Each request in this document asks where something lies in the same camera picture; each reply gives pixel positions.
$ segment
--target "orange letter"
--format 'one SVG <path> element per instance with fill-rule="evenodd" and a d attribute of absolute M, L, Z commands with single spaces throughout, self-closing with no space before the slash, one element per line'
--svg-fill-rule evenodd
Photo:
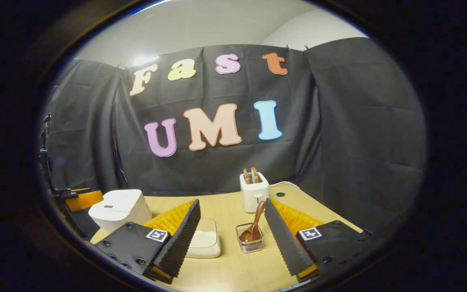
<path fill-rule="evenodd" d="M 150 80 L 151 72 L 156 72 L 156 70 L 158 70 L 158 65 L 154 64 L 135 72 L 135 81 L 133 82 L 133 89 L 131 90 L 129 95 L 133 96 L 143 92 L 145 87 L 142 85 L 142 83 L 145 83 L 145 85 L 147 85 L 147 83 L 149 83 Z"/>
<path fill-rule="evenodd" d="M 284 58 L 279 57 L 276 53 L 271 52 L 263 56 L 267 59 L 269 70 L 277 75 L 286 75 L 287 69 L 280 67 L 280 62 L 285 62 Z"/>
<path fill-rule="evenodd" d="M 200 108 L 185 111 L 183 116 L 189 119 L 191 125 L 192 143 L 189 145 L 189 149 L 195 151 L 206 147 L 206 143 L 201 139 L 201 134 L 211 146 L 215 146 L 219 130 L 221 130 L 219 144 L 232 145 L 241 142 L 241 136 L 237 134 L 237 127 L 235 126 L 236 109 L 237 105 L 233 103 L 220 105 L 217 108 L 213 122 Z"/>

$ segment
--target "utensil holder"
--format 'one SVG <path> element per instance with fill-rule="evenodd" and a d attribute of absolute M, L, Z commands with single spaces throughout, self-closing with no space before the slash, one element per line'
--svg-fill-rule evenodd
<path fill-rule="evenodd" d="M 250 225 L 252 224 L 252 222 L 250 223 L 246 223 L 246 224 L 241 224 L 241 225 L 237 225 L 235 227 L 235 230 L 237 232 L 237 241 L 239 242 L 239 246 L 241 247 L 241 251 L 243 253 L 252 253 L 254 251 L 260 251 L 261 249 L 263 249 L 263 242 L 264 242 L 264 234 L 263 234 L 263 231 L 261 230 L 260 227 L 257 226 L 257 228 L 259 229 L 259 232 L 261 233 L 261 239 L 259 240 L 254 240 L 254 241 L 250 241 L 250 242 L 246 242 L 246 243 L 243 243 L 241 242 L 241 234 L 246 230 L 248 229 L 248 227 L 250 227 Z"/>

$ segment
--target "blue letter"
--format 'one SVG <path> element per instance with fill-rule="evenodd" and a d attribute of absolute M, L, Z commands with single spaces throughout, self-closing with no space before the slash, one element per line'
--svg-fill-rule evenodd
<path fill-rule="evenodd" d="M 259 111 L 261 117 L 262 132 L 259 134 L 261 140 L 274 140 L 282 136 L 282 132 L 276 127 L 275 107 L 273 100 L 258 101 L 253 105 Z"/>

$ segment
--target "screw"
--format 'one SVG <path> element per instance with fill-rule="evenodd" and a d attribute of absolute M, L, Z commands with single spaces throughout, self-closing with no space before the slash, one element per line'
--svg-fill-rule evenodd
<path fill-rule="evenodd" d="M 330 262 L 330 261 L 332 261 L 332 260 L 333 260 L 332 257 L 324 257 L 324 260 L 323 260 L 322 262 L 323 262 L 324 264 L 326 264 L 326 263 L 328 263 L 328 262 Z"/>

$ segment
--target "white wall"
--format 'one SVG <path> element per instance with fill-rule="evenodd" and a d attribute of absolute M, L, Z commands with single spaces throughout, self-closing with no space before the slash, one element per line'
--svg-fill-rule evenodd
<path fill-rule="evenodd" d="M 319 44 L 347 39 L 349 37 L 367 37 L 358 29 L 339 17 L 323 10 L 308 11 L 289 20 L 272 32 L 261 45 L 305 50 Z"/>

